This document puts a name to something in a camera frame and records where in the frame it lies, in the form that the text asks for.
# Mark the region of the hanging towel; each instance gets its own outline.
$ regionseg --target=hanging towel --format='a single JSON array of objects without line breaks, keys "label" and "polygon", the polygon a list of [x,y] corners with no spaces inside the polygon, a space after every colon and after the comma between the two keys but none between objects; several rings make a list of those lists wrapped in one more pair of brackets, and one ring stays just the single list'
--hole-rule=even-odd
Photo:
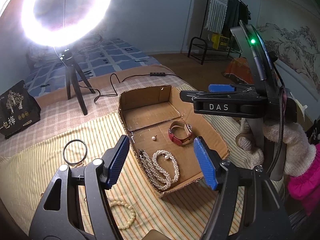
[{"label": "hanging towel", "polygon": [[228,0],[210,0],[205,28],[214,33],[221,33],[226,17]]}]

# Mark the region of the black bangle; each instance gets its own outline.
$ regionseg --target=black bangle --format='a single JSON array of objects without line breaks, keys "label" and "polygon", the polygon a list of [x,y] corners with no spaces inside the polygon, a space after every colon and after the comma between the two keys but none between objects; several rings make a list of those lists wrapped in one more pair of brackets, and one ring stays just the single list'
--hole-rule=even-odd
[{"label": "black bangle", "polygon": [[[84,157],[83,157],[79,162],[76,162],[76,163],[71,163],[71,162],[67,161],[66,158],[65,158],[65,156],[64,156],[64,151],[66,150],[67,146],[68,146],[70,143],[72,143],[72,142],[81,142],[81,143],[84,144],[84,147],[85,147]],[[66,146],[63,148],[62,156],[63,156],[64,161],[65,161],[67,164],[69,164],[69,165],[77,165],[77,164],[79,164],[80,162],[83,162],[83,161],[84,161],[84,159],[87,157],[87,153],[88,153],[88,149],[87,149],[87,145],[85,144],[85,142],[82,141],[82,140],[79,140],[79,139],[75,139],[75,140],[72,140],[72,141],[70,141],[70,142],[68,142],[68,143],[66,144]]]}]

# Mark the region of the wooden floor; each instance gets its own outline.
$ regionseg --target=wooden floor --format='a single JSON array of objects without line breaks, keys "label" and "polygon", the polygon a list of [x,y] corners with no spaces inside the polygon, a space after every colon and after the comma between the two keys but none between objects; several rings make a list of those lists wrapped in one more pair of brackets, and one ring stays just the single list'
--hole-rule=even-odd
[{"label": "wooden floor", "polygon": [[229,61],[205,62],[203,65],[200,65],[199,61],[188,58],[187,55],[181,53],[151,56],[200,91],[208,91],[210,84],[233,83],[230,79],[223,76]]}]

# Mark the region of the pearl necklace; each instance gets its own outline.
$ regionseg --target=pearl necklace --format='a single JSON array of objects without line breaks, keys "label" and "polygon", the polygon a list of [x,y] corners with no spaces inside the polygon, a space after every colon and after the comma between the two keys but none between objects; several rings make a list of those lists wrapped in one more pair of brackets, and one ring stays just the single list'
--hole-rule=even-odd
[{"label": "pearl necklace", "polygon": [[124,201],[112,201],[111,203],[109,203],[110,205],[110,208],[115,206],[115,205],[119,205],[119,206],[124,206],[126,207],[127,209],[129,209],[130,211],[130,220],[128,222],[126,222],[124,225],[122,226],[118,226],[118,228],[120,230],[124,230],[124,229],[128,229],[132,223],[134,222],[135,218],[136,218],[136,213],[134,212],[134,209],[132,206],[130,206],[128,203],[124,202]]},{"label": "pearl necklace", "polygon": [[[171,179],[170,174],[158,164],[157,158],[159,155],[163,155],[166,160],[171,159],[174,168],[173,179]],[[149,155],[144,150],[139,150],[139,157],[148,178],[158,190],[165,191],[170,188],[173,183],[178,181],[180,176],[179,167],[176,159],[170,152],[166,150],[158,150],[153,154],[152,160],[150,160]],[[165,176],[165,179],[160,176],[156,169]],[[161,186],[157,180],[164,183],[165,185]]]}]

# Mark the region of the tripod leg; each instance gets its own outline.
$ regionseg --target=tripod leg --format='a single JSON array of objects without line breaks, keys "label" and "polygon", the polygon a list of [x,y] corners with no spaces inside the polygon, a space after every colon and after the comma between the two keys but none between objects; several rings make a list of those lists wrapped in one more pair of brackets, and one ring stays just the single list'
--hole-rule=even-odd
[{"label": "tripod leg", "polygon": [[[80,66],[78,65],[78,63],[74,62],[74,67],[76,69],[76,71],[78,72],[79,76],[81,77],[81,79],[83,80],[83,82],[85,83],[85,85],[89,88],[92,88],[92,86],[90,85],[89,81],[87,80],[87,78],[85,77],[85,74],[83,73],[82,69],[80,68]],[[93,89],[89,89],[91,91],[92,94],[95,94],[96,92]]]},{"label": "tripod leg", "polygon": [[66,67],[66,87],[67,87],[67,97],[68,100],[71,99],[71,90],[70,90],[70,70]]},{"label": "tripod leg", "polygon": [[88,110],[87,110],[87,107],[85,106],[85,102],[83,100],[83,96],[79,87],[79,82],[78,82],[77,75],[74,68],[70,69],[70,78],[71,78],[73,89],[75,90],[79,105],[81,107],[82,113],[84,115],[87,115]]}]

